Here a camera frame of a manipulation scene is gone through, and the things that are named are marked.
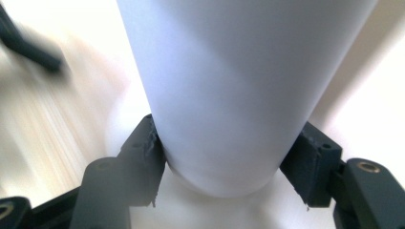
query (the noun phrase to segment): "white surface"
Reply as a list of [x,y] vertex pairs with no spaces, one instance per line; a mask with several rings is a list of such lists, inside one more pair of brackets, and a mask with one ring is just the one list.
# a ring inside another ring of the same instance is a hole
[[375,1],[118,1],[172,171],[239,197],[268,183]]

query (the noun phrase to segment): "blurred black object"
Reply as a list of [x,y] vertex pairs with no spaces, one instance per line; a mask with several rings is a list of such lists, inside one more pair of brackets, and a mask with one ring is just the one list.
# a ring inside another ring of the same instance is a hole
[[29,58],[48,71],[58,72],[60,70],[61,59],[42,51],[32,43],[26,41],[14,26],[1,4],[0,38],[9,49]]
[[[307,123],[280,166],[309,207],[329,207],[337,229],[404,229],[405,193],[390,172],[366,159],[341,161],[342,148]],[[129,229],[129,206],[155,205],[165,157],[151,115],[117,157],[92,162],[81,187],[34,209],[0,199],[0,228]]]

